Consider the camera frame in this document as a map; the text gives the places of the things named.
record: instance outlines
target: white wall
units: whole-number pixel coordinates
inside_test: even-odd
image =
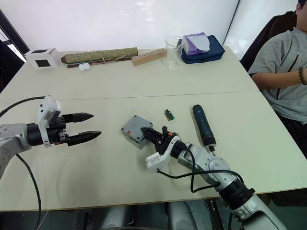
[[[222,43],[237,0],[0,0],[31,49],[160,48],[204,31]]]
[[[242,0],[225,46],[241,59],[255,38],[276,16],[295,11],[297,0]]]

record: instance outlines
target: glass beaker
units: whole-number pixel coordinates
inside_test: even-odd
[[[165,66],[175,69],[181,62],[184,40],[179,36],[169,36],[165,39]]]

